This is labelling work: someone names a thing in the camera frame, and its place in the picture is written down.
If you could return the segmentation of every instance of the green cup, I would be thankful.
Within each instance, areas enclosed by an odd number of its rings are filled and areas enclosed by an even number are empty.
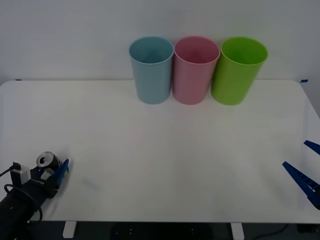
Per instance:
[[[221,44],[221,57],[212,76],[211,94],[220,103],[243,101],[268,57],[261,42],[248,37],[232,37]]]

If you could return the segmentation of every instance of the cup rim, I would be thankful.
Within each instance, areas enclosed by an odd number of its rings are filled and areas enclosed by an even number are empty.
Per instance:
[[[212,42],[212,43],[217,47],[217,49],[219,50],[218,56],[217,56],[214,60],[208,61],[208,62],[206,62],[206,63],[194,63],[194,62],[190,62],[190,61],[184,60],[182,57],[180,57],[180,56],[177,54],[177,52],[176,52],[176,46],[177,46],[177,44],[178,44],[180,41],[182,41],[182,40],[184,40],[184,39],[188,39],[188,38],[199,38],[199,39],[209,40],[209,41]],[[221,55],[221,49],[220,49],[219,45],[218,45],[215,41],[213,41],[212,39],[210,39],[210,38],[208,38],[208,37],[199,36],[199,35],[190,35],[190,36],[186,36],[186,37],[181,38],[179,41],[177,41],[177,42],[175,43],[173,51],[174,51],[174,55],[175,55],[177,58],[179,58],[180,60],[184,61],[185,63],[192,64],[192,65],[198,65],[198,66],[201,66],[201,65],[203,66],[203,65],[212,64],[212,63],[214,63],[215,61],[217,61],[217,60],[220,58],[220,55]]]
[[[145,62],[138,61],[138,60],[134,59],[134,58],[131,56],[131,54],[130,54],[130,49],[131,49],[132,45],[133,45],[134,43],[136,43],[137,41],[141,40],[141,39],[150,39],[150,38],[162,39],[162,40],[165,40],[166,42],[168,42],[168,43],[171,45],[171,47],[172,47],[172,53],[170,54],[170,56],[169,56],[168,58],[166,58],[165,60],[163,60],[163,61],[159,61],[159,62],[155,62],[155,63],[145,63]],[[130,45],[130,47],[129,47],[129,55],[130,55],[130,58],[131,58],[133,61],[135,61],[135,62],[137,62],[137,63],[139,63],[139,64],[144,64],[144,65],[157,65],[157,64],[162,64],[162,63],[168,61],[169,59],[171,59],[172,56],[174,55],[174,52],[175,52],[175,51],[174,51],[174,45],[172,44],[172,42],[169,41],[168,39],[164,38],[164,37],[161,37],[161,36],[143,36],[143,37],[140,37],[140,38],[136,39],[133,43],[131,43],[131,45]]]
[[[252,41],[254,41],[254,42],[257,42],[258,44],[260,44],[260,45],[264,48],[264,50],[265,50],[265,52],[266,52],[265,58],[264,58],[262,61],[260,61],[260,62],[258,62],[258,63],[254,63],[254,64],[240,63],[240,62],[237,62],[237,61],[234,61],[234,60],[230,59],[229,57],[227,57],[227,56],[225,55],[225,53],[224,53],[224,51],[223,51],[223,49],[222,49],[222,46],[223,46],[223,44],[224,44],[226,41],[231,40],[231,39],[247,39],[247,40],[252,40]],[[254,39],[254,38],[247,37],[247,36],[233,36],[233,37],[227,38],[226,40],[224,40],[224,41],[221,43],[220,51],[221,51],[221,54],[222,54],[228,61],[230,61],[230,62],[232,62],[232,63],[235,63],[235,64],[237,64],[237,65],[242,65],[242,66],[256,66],[256,65],[260,65],[260,64],[264,63],[264,62],[268,59],[268,56],[269,56],[268,49],[267,49],[267,47],[266,47],[262,42]]]

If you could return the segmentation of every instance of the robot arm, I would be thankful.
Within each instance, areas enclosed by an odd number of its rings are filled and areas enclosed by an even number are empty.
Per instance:
[[[0,240],[14,240],[46,199],[53,198],[69,171],[69,160],[59,161],[51,152],[42,153],[37,167],[29,170],[19,163],[0,174],[10,172],[12,184],[4,185],[6,197],[0,202]]]

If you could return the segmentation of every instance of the black cable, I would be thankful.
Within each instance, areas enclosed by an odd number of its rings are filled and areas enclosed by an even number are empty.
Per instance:
[[[36,221],[36,223],[39,223],[42,221],[42,218],[43,218],[43,213],[42,213],[42,209],[41,209],[41,206],[37,203],[37,201],[29,194],[27,193],[25,190],[23,190],[22,188],[20,187],[17,187],[13,184],[6,184],[4,185],[4,190],[6,191],[6,193],[8,194],[10,191],[8,190],[8,187],[11,187],[13,189],[15,189],[16,191],[18,191],[19,193],[23,194],[25,197],[27,197],[32,203],[33,203],[33,209],[34,211],[39,211],[39,214],[40,214],[40,217],[39,217],[39,220]]]
[[[11,168],[8,168],[7,170],[5,170],[3,173],[0,174],[0,177],[2,177],[3,175],[5,175],[7,172],[10,172]]]
[[[258,235],[258,236],[256,236],[256,237],[252,238],[252,240],[257,240],[257,239],[261,239],[261,238],[264,238],[264,237],[269,237],[269,236],[273,236],[273,235],[280,234],[280,233],[282,233],[284,230],[286,230],[288,227],[289,227],[289,224],[286,224],[286,225],[284,225],[283,228],[281,228],[281,229],[278,230],[278,231],[274,231],[274,232],[270,232],[270,233]]]

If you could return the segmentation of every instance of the table leg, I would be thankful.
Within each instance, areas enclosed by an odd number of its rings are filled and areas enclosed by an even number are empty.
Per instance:
[[[75,235],[77,222],[76,221],[66,221],[63,229],[63,238],[64,239],[73,239]]]
[[[231,223],[233,240],[244,240],[244,230],[241,223]]]

